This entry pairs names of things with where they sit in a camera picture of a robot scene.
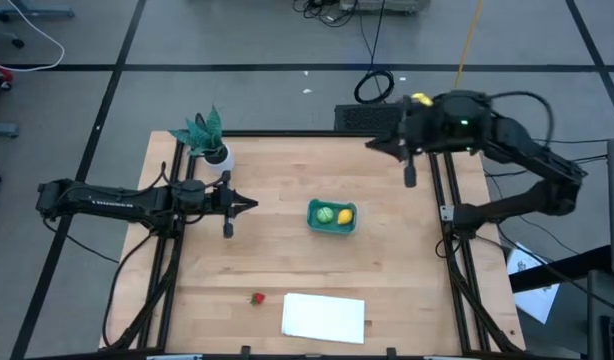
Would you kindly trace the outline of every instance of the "green plastic basket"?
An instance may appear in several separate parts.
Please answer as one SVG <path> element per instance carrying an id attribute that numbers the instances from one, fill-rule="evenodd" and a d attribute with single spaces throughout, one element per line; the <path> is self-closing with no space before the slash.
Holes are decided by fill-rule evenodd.
<path id="1" fill-rule="evenodd" d="M 316 218 L 316 212 L 322 207 L 331 208 L 334 211 L 334 220 L 327 224 L 322 224 Z M 338 225 L 338 213 L 343 209 L 350 209 L 353 213 L 353 218 L 349 224 Z M 358 219 L 358 211 L 353 203 L 332 203 L 313 199 L 309 202 L 307 209 L 307 225 L 314 230 L 329 234 L 349 235 L 356 229 L 356 219 Z"/>

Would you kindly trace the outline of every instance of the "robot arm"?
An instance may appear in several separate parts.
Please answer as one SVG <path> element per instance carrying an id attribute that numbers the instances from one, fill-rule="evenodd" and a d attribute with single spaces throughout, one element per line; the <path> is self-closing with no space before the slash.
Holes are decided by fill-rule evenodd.
<path id="1" fill-rule="evenodd" d="M 87 185 L 68 179 L 38 187 L 36 210 L 45 218 L 55 219 L 78 213 L 139 222 L 163 235 L 172 235 L 174 221 L 188 215 L 223 215 L 223 235 L 233 236 L 233 219 L 258 202 L 229 188 L 231 173 L 205 185 L 200 180 L 185 180 L 144 190 Z"/>
<path id="2" fill-rule="evenodd" d="M 482 150 L 489 159 L 516 163 L 543 178 L 520 195 L 480 206 L 457 204 L 442 209 L 458 235 L 473 237 L 485 222 L 534 211 L 560 216 L 575 209 L 587 174 L 576 163 L 535 143 L 516 120 L 493 111 L 491 97 L 455 90 L 416 103 L 405 97 L 402 104 L 398 126 L 366 146 L 403 161 L 407 187 L 416 185 L 413 157 L 424 152 L 469 151 L 474 155 Z"/>

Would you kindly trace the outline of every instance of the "wooden tabletop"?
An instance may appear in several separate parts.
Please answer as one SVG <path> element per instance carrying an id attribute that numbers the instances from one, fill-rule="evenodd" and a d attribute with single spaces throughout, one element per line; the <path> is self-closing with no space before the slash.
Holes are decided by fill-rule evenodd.
<path id="1" fill-rule="evenodd" d="M 232 186 L 260 205 L 236 218 L 232 239 L 222 237 L 220 216 L 187 227 L 168 352 L 238 353 L 250 345 L 257 354 L 381 355 L 387 347 L 399 355 L 460 353 L 447 265 L 434 254 L 441 230 L 426 156 L 416 158 L 418 183 L 407 189 L 401 165 L 366 149 L 366 139 L 225 141 L 236 160 Z M 157 177 L 162 161 L 171 164 L 174 148 L 169 134 L 152 133 L 139 188 Z M 488 202 L 480 159 L 458 154 L 454 160 L 463 201 Z M 184 161 L 181 179 L 185 167 Z M 196 178 L 216 177 L 198 161 Z M 355 203 L 356 232 L 341 237 L 311 231 L 306 213 L 313 198 Z M 146 233 L 129 225 L 123 255 Z M 495 227 L 484 226 L 479 234 L 498 241 Z M 112 341 L 145 301 L 155 244 L 151 240 L 132 256 L 119 277 L 108 322 Z M 484 306 L 524 347 L 501 250 L 474 240 L 472 252 Z M 262 305 L 249 304 L 254 292 L 267 296 Z M 365 344 L 282 335 L 283 296 L 289 292 L 365 300 Z M 466 308 L 477 349 L 473 314 Z M 160 309 L 152 344 L 159 320 Z"/>

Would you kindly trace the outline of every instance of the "floor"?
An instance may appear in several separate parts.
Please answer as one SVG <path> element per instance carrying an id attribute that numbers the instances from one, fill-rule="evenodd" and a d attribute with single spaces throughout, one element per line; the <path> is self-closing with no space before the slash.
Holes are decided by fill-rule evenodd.
<path id="1" fill-rule="evenodd" d="M 226 129 L 332 129 L 334 106 L 354 103 L 353 88 L 369 62 L 358 17 L 330 29 L 303 19 L 289 0 L 51 3 L 76 12 L 70 19 L 34 20 L 64 45 L 63 65 L 19 74 L 14 89 L 0 96 L 0 122 L 21 128 L 15 140 L 0 138 L 0 359 L 12 351 L 53 239 L 34 210 L 38 183 L 78 172 L 89 183 L 135 187 L 148 134 L 179 128 L 186 116 L 207 112 L 212 104 L 222 112 Z M 394 69 L 390 100 L 452 87 L 476 5 L 477 0 L 433 0 L 415 16 L 385 18 L 376 63 Z M 582 21 L 575 21 L 572 9 Z M 370 39 L 377 18 L 364 16 Z M 584 40 L 581 27 L 590 39 Z M 0 29 L 16 32 L 27 43 L 16 50 L 0 39 L 2 63 L 47 64 L 58 55 L 22 21 L 0 23 Z M 614 0 L 485 1 L 467 64 L 472 66 L 462 88 L 529 90 L 547 98 L 557 116 L 558 140 L 614 137 Z M 364 97 L 376 95 L 371 86 L 363 92 Z M 539 105 L 505 99 L 496 106 L 533 136 L 544 136 Z M 602 143 L 554 149 L 567 158 L 606 151 Z M 91 162 L 83 154 L 93 155 Z M 575 213 L 527 216 L 577 252 L 609 241 L 606 165 L 583 166 L 589 176 Z M 491 161 L 485 167 L 513 169 Z M 534 181 L 521 175 L 498 182 L 509 195 Z M 494 186 L 490 191 L 499 196 Z M 552 259 L 571 255 L 520 220 L 505 222 L 503 229 L 536 253 Z M 81 216 L 69 233 L 117 258 L 125 230 L 122 222 Z M 114 270 L 113 264 L 66 243 L 27 356 L 94 351 Z M 526 337 L 540 337 L 547 329 L 553 344 L 584 351 L 581 341 L 568 345 L 564 335 L 557 335 L 573 329 L 571 336 L 581 336 L 584 314 L 576 304 L 584 301 L 584 295 L 563 286 L 547 326 L 522 316 Z"/>

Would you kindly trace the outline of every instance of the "green leaves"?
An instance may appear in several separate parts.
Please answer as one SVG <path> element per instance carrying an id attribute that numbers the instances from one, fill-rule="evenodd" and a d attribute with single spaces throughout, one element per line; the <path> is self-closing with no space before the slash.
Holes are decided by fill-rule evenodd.
<path id="1" fill-rule="evenodd" d="M 200 113 L 196 114 L 196 120 L 185 119 L 188 130 L 169 130 L 169 133 L 178 141 L 188 145 L 191 156 L 213 156 L 224 147 L 222 142 L 222 122 L 220 115 L 214 106 L 207 122 Z"/>

